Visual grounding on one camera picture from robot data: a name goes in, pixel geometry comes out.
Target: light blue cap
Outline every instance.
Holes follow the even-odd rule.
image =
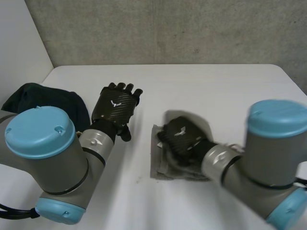
[[[267,222],[277,230],[288,230],[303,215],[306,206],[307,195],[302,188],[298,188],[274,209],[268,216]]]
[[[42,217],[58,223],[76,224],[86,209],[58,200],[39,198],[35,211]]]
[[[265,100],[253,104],[248,131],[265,138],[288,138],[307,131],[307,107],[288,100]]]
[[[5,129],[5,142],[16,155],[43,159],[63,152],[74,140],[75,127],[67,113],[52,106],[29,109]]]

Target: black ring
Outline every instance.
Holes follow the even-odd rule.
[[[260,186],[260,187],[267,188],[267,189],[284,190],[284,189],[289,189],[289,188],[291,188],[291,187],[293,186],[293,183],[291,183],[291,184],[286,184],[286,185],[280,185],[280,186],[276,186],[276,185],[274,185],[274,186],[269,186],[269,185],[266,185],[266,184],[262,184],[262,183],[260,183],[260,182],[258,182],[258,181],[256,181],[256,180],[254,180],[254,179],[248,177],[248,176],[247,176],[247,178],[248,178],[250,181],[252,181],[252,183],[254,183],[254,184],[256,184],[256,185],[258,185],[258,186]]]
[[[226,173],[227,173],[228,169],[230,168],[230,166],[232,166],[239,159],[241,159],[241,156],[235,156],[233,159],[231,159],[231,161],[224,168],[224,171],[222,172],[222,175],[221,175],[221,184],[222,185],[224,184],[224,179],[226,177]]]
[[[88,172],[90,171],[90,167],[89,167],[89,164],[88,164],[88,160],[86,159],[87,161],[87,170],[86,170],[86,173],[84,175],[84,177],[76,184],[74,185],[73,187],[69,188],[69,189],[66,189],[65,191],[63,192],[47,192],[44,190],[45,193],[48,193],[50,195],[54,195],[54,196],[59,196],[59,195],[64,195],[66,193],[70,193],[72,190],[75,190],[77,187],[79,187],[86,179],[87,175],[88,175]]]
[[[12,117],[12,116],[16,116],[16,115],[17,115],[17,114],[10,114],[10,115],[6,115],[6,116],[0,118],[0,124],[1,124],[3,121],[5,121],[6,119],[8,119],[8,118],[10,118],[10,117]]]
[[[97,152],[95,152],[94,150],[91,150],[89,148],[86,148],[86,147],[82,147],[83,151],[84,152],[87,152],[89,154],[92,154],[93,156],[97,157],[104,166],[106,166],[106,162],[105,162],[105,159]]]

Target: silver bolt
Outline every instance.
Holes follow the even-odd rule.
[[[95,139],[92,139],[91,140],[91,145],[96,145],[97,144],[97,141]]]

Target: black cable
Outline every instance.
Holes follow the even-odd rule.
[[[40,215],[35,211],[35,208],[31,210],[22,210],[7,207],[3,204],[0,204],[0,208],[4,211],[0,211],[0,218],[3,219],[26,219],[26,218],[37,218]]]

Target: gray wall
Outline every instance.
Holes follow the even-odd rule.
[[[272,63],[307,92],[306,0],[25,0],[54,66]]]

